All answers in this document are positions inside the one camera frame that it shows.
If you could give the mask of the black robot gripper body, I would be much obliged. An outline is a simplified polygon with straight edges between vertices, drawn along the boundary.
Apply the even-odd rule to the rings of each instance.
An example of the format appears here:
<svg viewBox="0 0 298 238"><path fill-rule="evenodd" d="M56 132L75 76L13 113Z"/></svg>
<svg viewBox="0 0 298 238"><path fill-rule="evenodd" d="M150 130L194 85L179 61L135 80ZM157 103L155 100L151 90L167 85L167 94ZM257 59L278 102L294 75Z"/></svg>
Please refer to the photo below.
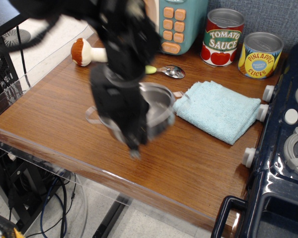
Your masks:
<svg viewBox="0 0 298 238"><path fill-rule="evenodd" d="M123 80L108 65L99 64L90 72L90 84L99 116L118 126L127 146L147 144L149 104L141 95L139 80Z"/></svg>

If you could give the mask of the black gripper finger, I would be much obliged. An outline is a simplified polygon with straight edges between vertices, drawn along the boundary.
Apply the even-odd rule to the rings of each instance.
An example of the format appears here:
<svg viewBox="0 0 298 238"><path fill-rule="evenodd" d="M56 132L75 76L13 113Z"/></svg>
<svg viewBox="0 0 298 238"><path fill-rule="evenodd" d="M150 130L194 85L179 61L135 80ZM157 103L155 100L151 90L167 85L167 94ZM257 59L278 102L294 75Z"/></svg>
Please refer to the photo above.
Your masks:
<svg viewBox="0 0 298 238"><path fill-rule="evenodd" d="M129 145L129 153L130 153L130 157L132 159L140 159L141 158L138 144Z"/></svg>

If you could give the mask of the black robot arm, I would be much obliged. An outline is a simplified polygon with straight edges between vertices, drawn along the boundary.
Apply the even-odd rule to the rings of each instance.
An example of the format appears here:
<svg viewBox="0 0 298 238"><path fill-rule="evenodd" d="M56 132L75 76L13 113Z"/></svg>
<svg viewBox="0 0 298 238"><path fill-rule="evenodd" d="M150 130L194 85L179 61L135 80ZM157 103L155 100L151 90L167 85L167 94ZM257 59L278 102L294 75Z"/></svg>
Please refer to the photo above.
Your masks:
<svg viewBox="0 0 298 238"><path fill-rule="evenodd" d="M147 142L149 109L139 82L145 66L160 47L160 37L148 18L142 0L13 0L25 17L55 20L65 14L92 26L107 54L107 62L90 73L98 114L113 121L122 132L133 158Z"/></svg>

